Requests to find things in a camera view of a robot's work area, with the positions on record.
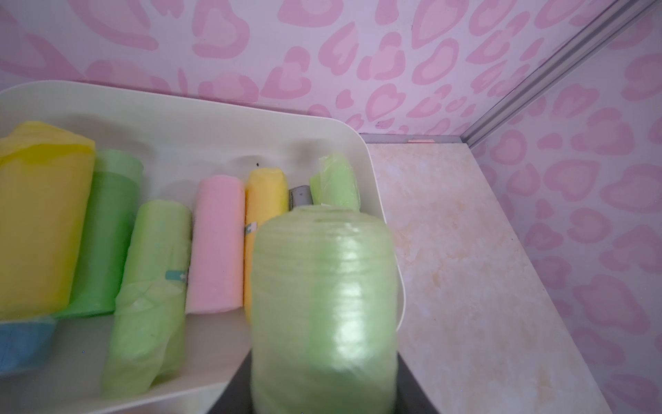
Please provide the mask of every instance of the green trash bag roll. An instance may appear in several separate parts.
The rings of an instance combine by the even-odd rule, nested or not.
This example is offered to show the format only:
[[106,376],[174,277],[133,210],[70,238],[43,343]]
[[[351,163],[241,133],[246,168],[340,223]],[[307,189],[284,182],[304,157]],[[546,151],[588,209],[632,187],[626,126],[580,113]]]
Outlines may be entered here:
[[391,414],[397,265],[386,224],[304,206],[258,231],[251,393],[257,414]]
[[102,375],[104,395],[127,397],[176,373],[184,358],[191,211],[174,201],[143,204],[115,300],[115,324]]
[[115,310],[142,185],[142,163],[117,150],[97,151],[69,306],[57,319]]
[[320,172],[310,179],[310,193],[314,204],[361,209],[354,169],[339,152],[320,158]]

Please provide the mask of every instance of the pink trash bag roll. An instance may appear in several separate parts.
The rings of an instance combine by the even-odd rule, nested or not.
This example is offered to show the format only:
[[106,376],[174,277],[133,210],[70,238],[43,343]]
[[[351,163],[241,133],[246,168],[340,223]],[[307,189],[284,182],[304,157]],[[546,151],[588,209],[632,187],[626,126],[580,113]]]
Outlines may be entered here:
[[220,313],[244,304],[244,217],[241,180],[212,176],[198,186],[186,313]]

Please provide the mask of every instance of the light green trash bag roll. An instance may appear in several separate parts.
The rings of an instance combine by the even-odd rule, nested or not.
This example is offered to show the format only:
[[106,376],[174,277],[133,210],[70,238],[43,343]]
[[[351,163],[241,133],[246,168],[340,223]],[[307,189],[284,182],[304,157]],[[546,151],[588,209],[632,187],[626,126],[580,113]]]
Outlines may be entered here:
[[303,206],[266,222],[253,256],[257,414],[391,414],[397,265],[386,224]]
[[166,379],[180,367],[190,257],[191,211],[174,201],[143,204],[115,299],[105,396],[144,393],[157,377]]
[[320,158],[320,172],[310,178],[310,193],[314,204],[361,208],[354,169],[339,152]]

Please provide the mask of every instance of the wall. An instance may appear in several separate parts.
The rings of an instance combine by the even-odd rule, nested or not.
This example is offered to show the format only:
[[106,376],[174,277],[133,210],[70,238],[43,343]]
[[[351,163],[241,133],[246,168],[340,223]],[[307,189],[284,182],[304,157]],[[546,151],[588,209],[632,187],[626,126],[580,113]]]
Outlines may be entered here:
[[609,414],[464,144],[372,144],[406,290],[398,349],[440,414]]
[[612,0],[0,0],[0,89],[74,79],[460,134]]
[[614,413],[662,412],[662,8],[473,153]]

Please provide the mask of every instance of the black holder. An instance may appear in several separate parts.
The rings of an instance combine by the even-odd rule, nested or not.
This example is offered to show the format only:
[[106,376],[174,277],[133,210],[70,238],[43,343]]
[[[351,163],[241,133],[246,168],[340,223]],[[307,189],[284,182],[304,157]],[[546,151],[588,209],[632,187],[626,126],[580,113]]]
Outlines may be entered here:
[[[250,396],[249,352],[223,394],[207,414],[253,414]],[[397,397],[394,414],[439,414],[398,353]]]

